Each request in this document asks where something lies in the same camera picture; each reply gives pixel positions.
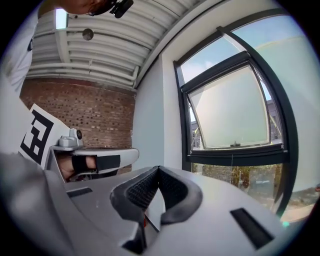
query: white shirt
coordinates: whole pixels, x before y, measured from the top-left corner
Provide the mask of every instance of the white shirt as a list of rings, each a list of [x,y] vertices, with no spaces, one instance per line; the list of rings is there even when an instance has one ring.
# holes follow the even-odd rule
[[[32,62],[28,46],[38,24],[37,8],[11,40],[0,66],[0,153],[17,153],[34,118],[20,100],[20,92]]]

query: curved ceiling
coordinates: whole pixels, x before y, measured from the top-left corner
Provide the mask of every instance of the curved ceiling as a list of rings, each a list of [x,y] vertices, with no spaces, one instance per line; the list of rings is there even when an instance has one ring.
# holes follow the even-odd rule
[[[132,90],[139,70],[171,26],[199,0],[134,0],[125,15],[69,15],[55,29],[55,12],[43,15],[33,41],[30,78],[72,78]],[[84,29],[94,37],[83,39]]]

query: window frame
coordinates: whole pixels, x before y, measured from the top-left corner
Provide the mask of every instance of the window frame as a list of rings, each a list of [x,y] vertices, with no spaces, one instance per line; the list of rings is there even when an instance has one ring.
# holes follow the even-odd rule
[[[198,43],[178,61],[174,61],[173,65],[180,109],[182,168],[190,172],[192,169],[192,163],[218,166],[263,166],[282,164],[280,184],[274,199],[274,212],[281,216],[290,200],[298,169],[299,145],[296,120],[288,96],[275,72],[253,47],[232,33],[233,30],[247,24],[279,15],[289,16],[285,10],[276,8],[251,14],[225,27],[219,26],[216,28],[216,32]],[[207,69],[187,83],[184,83],[181,65],[206,46],[220,39],[223,35],[231,37],[240,44],[246,50],[246,55],[244,54],[244,51],[237,53]],[[190,127],[191,122],[188,108],[188,93],[208,84],[210,79],[218,79],[215,74],[219,72],[226,73],[227,69],[241,61],[249,61],[265,82],[277,109],[278,121],[281,126],[282,144],[225,150],[191,150],[192,130]],[[268,118],[268,122],[270,133],[270,118]]]

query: brick wall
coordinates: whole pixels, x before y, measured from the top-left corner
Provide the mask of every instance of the brick wall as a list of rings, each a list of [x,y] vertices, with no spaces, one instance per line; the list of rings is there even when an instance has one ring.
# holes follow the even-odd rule
[[[29,109],[36,103],[68,127],[81,130],[86,147],[132,146],[132,91],[75,79],[28,79],[20,98]]]

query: hand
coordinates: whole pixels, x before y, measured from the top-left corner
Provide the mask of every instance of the hand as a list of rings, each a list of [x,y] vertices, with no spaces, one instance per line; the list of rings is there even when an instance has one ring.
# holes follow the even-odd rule
[[[74,173],[74,167],[72,165],[71,155],[58,155],[57,156],[57,163],[62,172],[63,177],[68,180]],[[89,169],[96,168],[96,159],[94,156],[87,156],[85,158],[86,166]]]

